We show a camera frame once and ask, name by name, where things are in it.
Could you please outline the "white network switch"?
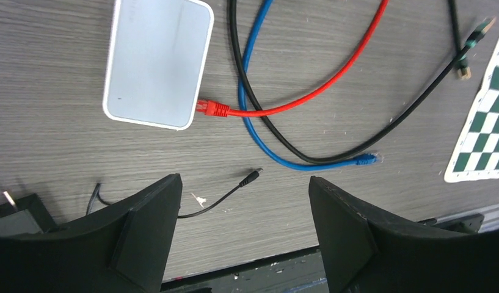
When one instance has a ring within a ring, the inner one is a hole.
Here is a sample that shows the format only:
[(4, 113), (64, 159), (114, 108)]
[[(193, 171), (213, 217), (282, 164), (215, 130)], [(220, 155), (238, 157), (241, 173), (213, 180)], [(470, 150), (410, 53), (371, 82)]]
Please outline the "white network switch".
[(181, 131), (195, 115), (214, 12), (203, 1), (115, 1), (102, 108), (111, 120)]

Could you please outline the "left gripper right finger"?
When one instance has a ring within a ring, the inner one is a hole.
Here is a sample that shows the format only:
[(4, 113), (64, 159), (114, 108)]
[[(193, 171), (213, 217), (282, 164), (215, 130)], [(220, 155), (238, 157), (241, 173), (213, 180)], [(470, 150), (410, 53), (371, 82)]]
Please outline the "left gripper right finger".
[(499, 292), (499, 229), (413, 222), (318, 176), (308, 195), (330, 292)]

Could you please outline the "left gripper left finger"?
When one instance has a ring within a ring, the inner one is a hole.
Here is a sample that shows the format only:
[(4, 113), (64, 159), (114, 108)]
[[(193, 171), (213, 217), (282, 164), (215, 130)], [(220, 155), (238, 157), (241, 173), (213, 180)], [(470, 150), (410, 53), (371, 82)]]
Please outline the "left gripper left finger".
[(0, 237), (0, 292), (159, 292), (182, 189), (170, 174), (54, 231)]

